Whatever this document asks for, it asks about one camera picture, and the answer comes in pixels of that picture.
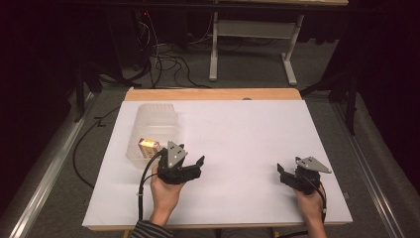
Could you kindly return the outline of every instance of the black electronic device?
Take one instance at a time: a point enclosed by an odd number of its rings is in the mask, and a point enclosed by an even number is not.
[[[195,165],[183,167],[182,164],[188,153],[183,145],[173,142],[167,143],[167,152],[162,153],[157,167],[157,176],[168,184],[180,184],[201,176],[200,168],[204,165],[202,156]]]
[[[319,175],[319,172],[331,173],[328,168],[313,157],[308,157],[303,160],[296,157],[295,162],[297,164],[295,175],[286,172],[280,164],[277,164],[277,171],[280,173],[280,181],[307,195],[320,187],[321,176]]]

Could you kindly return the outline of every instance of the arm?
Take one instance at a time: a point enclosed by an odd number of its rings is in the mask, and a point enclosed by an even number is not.
[[[157,174],[158,168],[154,167],[152,174]],[[163,228],[169,216],[179,201],[182,184],[166,184],[158,176],[152,177],[151,190],[154,198],[154,212],[149,221],[139,221],[132,232],[132,238],[172,237],[172,233]]]
[[[320,188],[321,192],[325,194],[324,189]],[[294,189],[296,194],[299,209],[303,215],[308,234],[310,238],[326,238],[327,234],[324,229],[322,221],[322,198],[318,192],[313,192],[310,195],[305,195],[303,192]]]

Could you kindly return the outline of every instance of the clear plastic bin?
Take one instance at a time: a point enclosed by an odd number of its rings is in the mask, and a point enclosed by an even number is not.
[[[139,106],[133,132],[127,148],[127,158],[137,169],[143,170],[149,162],[139,148],[141,138],[158,141],[167,147],[168,141],[177,141],[178,116],[172,104],[147,103]]]

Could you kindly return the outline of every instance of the person's left hand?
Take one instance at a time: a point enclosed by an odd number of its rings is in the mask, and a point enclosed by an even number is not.
[[[158,173],[158,167],[154,167],[152,174]],[[150,222],[164,226],[169,216],[179,201],[179,195],[185,183],[167,184],[158,176],[152,176],[151,190],[154,198],[155,209]]]

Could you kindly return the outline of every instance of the white tabletop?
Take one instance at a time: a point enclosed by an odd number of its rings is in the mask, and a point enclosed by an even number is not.
[[[83,226],[94,230],[134,227],[136,193],[143,171],[125,154],[138,107],[125,101],[111,136]],[[328,195],[326,224],[352,222],[312,118],[303,100],[148,101],[171,103],[178,114],[177,144],[184,165],[205,156],[201,178],[189,181],[170,227],[281,226],[303,223],[292,189],[281,183],[276,164],[296,169],[295,157],[315,157],[332,174],[321,174]],[[153,211],[149,182],[144,217]]]

